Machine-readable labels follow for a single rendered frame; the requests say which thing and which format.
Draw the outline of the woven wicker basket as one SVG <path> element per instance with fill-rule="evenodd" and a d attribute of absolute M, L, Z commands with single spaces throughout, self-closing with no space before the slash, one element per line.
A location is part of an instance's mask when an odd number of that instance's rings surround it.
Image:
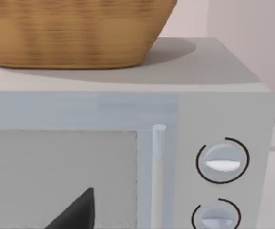
<path fill-rule="evenodd" d="M 178 0 L 0 0 L 0 67 L 141 64 Z"/>

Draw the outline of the pale microwave oven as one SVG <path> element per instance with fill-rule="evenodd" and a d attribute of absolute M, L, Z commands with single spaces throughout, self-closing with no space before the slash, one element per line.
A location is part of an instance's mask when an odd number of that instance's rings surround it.
<path fill-rule="evenodd" d="M 214 38 L 159 38 L 144 63 L 114 70 L 0 68 L 0 91 L 175 93 L 178 127 L 171 182 L 164 194 L 163 229 L 193 229 L 191 214 L 202 204 L 227 199 L 242 214 L 238 229 L 257 226 L 275 95 Z M 249 150 L 250 164 L 238 180 L 213 184 L 197 172 L 204 145 L 235 138 Z"/>

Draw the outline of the pale microwave door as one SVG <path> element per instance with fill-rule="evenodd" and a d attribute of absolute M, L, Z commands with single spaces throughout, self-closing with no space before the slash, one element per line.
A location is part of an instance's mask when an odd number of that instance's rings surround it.
<path fill-rule="evenodd" d="M 152 128 L 166 126 L 164 182 L 171 182 L 178 100 L 0 91 L 0 229 L 44 229 L 88 188 L 96 229 L 150 229 Z"/>

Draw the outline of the pale microwave knob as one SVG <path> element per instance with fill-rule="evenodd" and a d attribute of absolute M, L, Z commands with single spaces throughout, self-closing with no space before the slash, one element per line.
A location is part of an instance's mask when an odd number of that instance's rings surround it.
<path fill-rule="evenodd" d="M 238 180 L 250 164 L 248 148 L 235 138 L 225 137 L 216 145 L 204 145 L 195 158 L 198 174 L 213 184 L 228 184 Z"/>
<path fill-rule="evenodd" d="M 191 214 L 193 229 L 238 229 L 242 221 L 239 207 L 223 198 L 198 205 Z"/>

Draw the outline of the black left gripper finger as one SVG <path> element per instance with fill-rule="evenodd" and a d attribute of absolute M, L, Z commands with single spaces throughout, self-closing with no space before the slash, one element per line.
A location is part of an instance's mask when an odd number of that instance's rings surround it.
<path fill-rule="evenodd" d="M 94 229 L 94 188 L 88 188 L 44 229 Z"/>

